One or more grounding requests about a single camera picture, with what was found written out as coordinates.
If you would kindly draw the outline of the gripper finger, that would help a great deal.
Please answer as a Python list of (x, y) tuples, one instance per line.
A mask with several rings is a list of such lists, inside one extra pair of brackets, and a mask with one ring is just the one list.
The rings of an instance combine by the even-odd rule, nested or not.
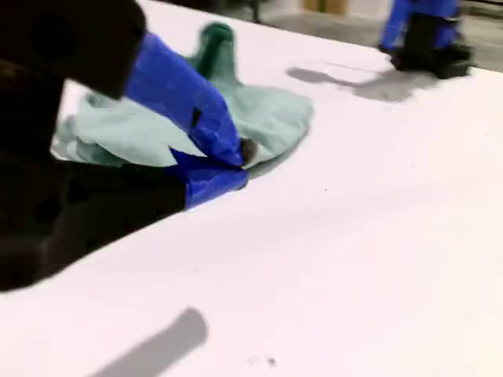
[(196, 53), (188, 58), (148, 32), (124, 97), (114, 101), (87, 93), (79, 112), (66, 120), (70, 159), (121, 166), (177, 164), (176, 153), (209, 157), (244, 167), (259, 147), (238, 133), (216, 83), (236, 84), (234, 35), (227, 24), (200, 31)]
[(50, 265), (73, 262), (133, 232), (238, 190), (248, 173), (176, 152), (171, 167), (71, 163), (64, 212), (50, 238)]

